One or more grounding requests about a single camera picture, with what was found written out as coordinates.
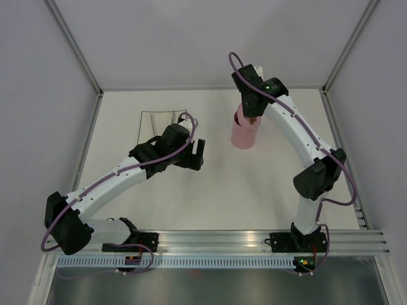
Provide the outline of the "pink lid with brown handle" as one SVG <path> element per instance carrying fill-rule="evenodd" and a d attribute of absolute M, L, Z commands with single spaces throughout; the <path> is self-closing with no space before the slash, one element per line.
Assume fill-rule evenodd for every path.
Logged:
<path fill-rule="evenodd" d="M 253 132 L 259 128 L 261 124 L 261 117 L 247 118 L 244 116 L 243 112 L 239 109 L 236 112 L 235 121 L 237 125 L 242 127 L 244 130 Z"/>

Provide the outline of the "pink cylindrical lunch box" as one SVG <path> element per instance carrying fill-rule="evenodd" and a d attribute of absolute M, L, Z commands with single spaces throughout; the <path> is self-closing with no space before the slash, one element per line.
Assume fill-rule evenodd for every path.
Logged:
<path fill-rule="evenodd" d="M 237 149 L 249 149 L 251 148 L 256 140 L 256 136 L 258 133 L 258 129 L 249 132 L 242 127 L 238 126 L 236 121 L 235 121 L 235 115 L 233 117 L 233 124 L 232 124 L 232 130 L 231 130 L 231 143 L 237 148 Z"/>

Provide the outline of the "metal tongs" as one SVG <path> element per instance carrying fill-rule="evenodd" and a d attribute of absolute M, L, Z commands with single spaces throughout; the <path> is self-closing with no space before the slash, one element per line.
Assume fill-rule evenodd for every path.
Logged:
<path fill-rule="evenodd" d="M 177 122 L 177 113 L 175 110 L 150 112 L 147 118 L 151 124 L 153 135 L 161 135 L 167 126 Z"/>

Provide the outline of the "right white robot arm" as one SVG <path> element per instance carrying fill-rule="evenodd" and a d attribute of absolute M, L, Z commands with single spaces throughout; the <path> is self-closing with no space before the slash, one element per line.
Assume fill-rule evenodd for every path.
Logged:
<path fill-rule="evenodd" d="M 321 201 L 338 180 L 347 159 L 343 149 L 333 149 L 306 122 L 294 104 L 289 90 L 278 78 L 263 80 L 251 64 L 231 75 L 241 96 L 234 114 L 231 142 L 239 149 L 254 145 L 261 118 L 274 122 L 294 148 L 303 170 L 293 184 L 299 194 L 298 211 L 289 233 L 270 234 L 274 253 L 325 252 L 328 237 L 317 217 Z"/>

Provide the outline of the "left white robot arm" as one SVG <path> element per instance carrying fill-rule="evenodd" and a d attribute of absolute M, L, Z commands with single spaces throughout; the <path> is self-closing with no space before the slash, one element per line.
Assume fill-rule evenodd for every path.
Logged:
<path fill-rule="evenodd" d="M 100 244 L 107 252 L 131 252 L 144 246 L 140 231 L 126 217 L 94 219 L 94 215 L 121 193 L 171 166 L 199 171 L 204 163 L 205 141 L 193 141 L 195 119 L 167 126 L 162 135 L 135 146 L 110 172 L 65 196 L 49 195 L 43 252 L 61 249 L 72 255 L 87 245 Z"/>

